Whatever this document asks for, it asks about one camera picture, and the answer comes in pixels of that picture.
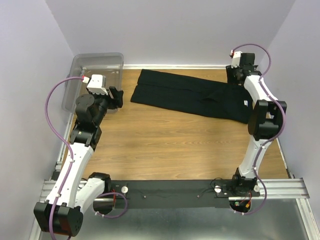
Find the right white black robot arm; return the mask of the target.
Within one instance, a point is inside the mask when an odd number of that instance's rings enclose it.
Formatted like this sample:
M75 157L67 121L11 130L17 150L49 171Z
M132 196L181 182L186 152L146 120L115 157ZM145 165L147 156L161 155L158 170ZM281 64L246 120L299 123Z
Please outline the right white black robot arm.
M241 196L257 185L257 174L265 152L284 128L287 103L279 101L265 84L255 65L255 54L232 50L231 65L226 67L227 82L243 86L254 103L247 124L250 135L245 157L232 176L230 191Z

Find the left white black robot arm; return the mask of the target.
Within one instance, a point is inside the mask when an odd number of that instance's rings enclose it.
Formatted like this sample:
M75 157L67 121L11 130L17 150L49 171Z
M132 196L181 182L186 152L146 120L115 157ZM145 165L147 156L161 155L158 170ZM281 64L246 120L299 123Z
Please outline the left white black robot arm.
M54 187L44 202L34 207L34 215L43 232L56 239L56 235L75 237L83 224L84 214L97 197L111 196L112 201L123 194L112 188L106 173L92 173L80 188L87 163L96 150L102 130L100 124L108 110L123 106L122 90L114 86L106 91L89 91L76 99L76 121L70 133L67 157Z

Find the black t shirt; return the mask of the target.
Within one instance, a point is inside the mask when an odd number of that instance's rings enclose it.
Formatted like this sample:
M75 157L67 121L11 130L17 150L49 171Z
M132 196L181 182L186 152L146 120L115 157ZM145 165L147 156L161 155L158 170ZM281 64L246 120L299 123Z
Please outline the black t shirt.
M253 100L242 86L148 69L141 70L130 101L243 124L253 112Z

